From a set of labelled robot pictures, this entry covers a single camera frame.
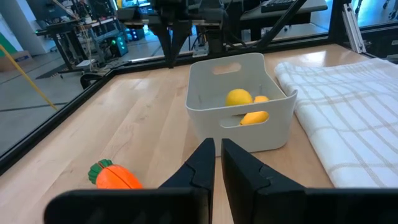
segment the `white towel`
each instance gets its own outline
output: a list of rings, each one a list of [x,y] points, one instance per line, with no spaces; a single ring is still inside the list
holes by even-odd
[[[398,187],[397,65],[280,63],[275,72],[286,94],[298,90],[295,113],[335,187]]]

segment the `black metal frame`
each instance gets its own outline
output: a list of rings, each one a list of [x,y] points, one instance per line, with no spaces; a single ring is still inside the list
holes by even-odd
[[[259,52],[259,53],[271,53],[281,50],[292,50],[300,49],[305,47],[314,47],[318,45],[326,44],[339,44],[344,46],[344,42],[348,40],[345,34],[345,26],[341,13],[343,11],[343,4],[350,3],[351,0],[334,0],[331,11],[331,22],[328,34],[317,34],[307,37],[299,37],[294,39],[283,39],[275,40],[267,46],[267,48],[258,49],[246,49],[246,50],[231,50],[226,53],[208,55],[206,57],[193,58],[192,54],[180,54],[177,58],[175,66],[186,65],[201,60],[208,60],[211,58],[219,58],[237,54],[245,54],[248,52]],[[395,28],[393,24],[384,24],[382,26],[364,27],[362,30],[365,33],[380,32],[383,30],[389,30]],[[364,54],[367,57],[373,57],[370,54]],[[158,68],[167,68],[169,65],[166,63],[164,57],[152,58],[149,60],[141,60],[138,62],[131,62],[129,65],[123,68],[116,68],[107,73],[102,79],[97,80],[80,93],[76,98],[71,100],[69,104],[65,105],[62,109],[52,115],[48,120],[42,123],[39,127],[30,132],[27,136],[13,145],[7,150],[7,152],[0,156],[0,175],[8,170],[13,164],[15,164],[20,158],[27,154],[32,148],[34,148],[43,138],[50,134],[59,124],[66,120],[74,111],[76,111],[85,101],[93,96],[102,86],[107,84],[113,77],[123,73],[140,72],[144,70],[153,70]]]

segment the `bin handle hole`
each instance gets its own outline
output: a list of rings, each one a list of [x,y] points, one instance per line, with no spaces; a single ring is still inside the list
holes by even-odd
[[[238,62],[229,63],[227,65],[217,65],[212,69],[213,74],[222,75],[231,72],[237,72],[242,68],[242,65]]]

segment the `wooden table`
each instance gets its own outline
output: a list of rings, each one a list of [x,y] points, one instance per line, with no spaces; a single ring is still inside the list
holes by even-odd
[[[366,60],[339,45],[265,54],[279,62],[322,67]],[[54,196],[93,189],[87,178],[100,159],[133,172],[146,188],[168,179],[199,145],[185,109],[189,65],[119,75],[0,177],[1,223],[42,223]],[[307,187],[333,187],[295,117],[288,143],[258,159]],[[232,223],[221,161],[216,159],[213,223]]]

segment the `floor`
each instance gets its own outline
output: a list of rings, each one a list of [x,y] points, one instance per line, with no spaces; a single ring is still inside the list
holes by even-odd
[[[287,31],[282,30],[277,38],[289,38],[303,35],[328,32],[332,0],[326,0],[328,10],[314,12],[310,24],[295,25]],[[364,0],[358,14],[359,26],[370,26],[392,22],[388,14],[392,10],[393,1],[386,10],[382,9],[384,1]],[[248,40],[250,33],[243,32],[243,39]],[[196,36],[191,37],[191,44]],[[181,52],[188,51],[189,40],[186,40]],[[148,34],[144,39],[128,43],[129,53],[120,60],[132,60],[155,55],[163,55],[163,50],[156,36]],[[63,66],[61,56],[52,52],[46,55],[34,57],[34,63],[23,67],[28,76],[44,92],[44,94],[56,104],[58,108],[67,104],[83,91],[80,86],[80,74],[64,75],[51,78],[36,78],[45,72],[52,71]],[[0,155],[7,151],[23,136],[29,134],[39,124],[44,122],[55,110],[46,104],[27,80],[17,71],[0,73]]]

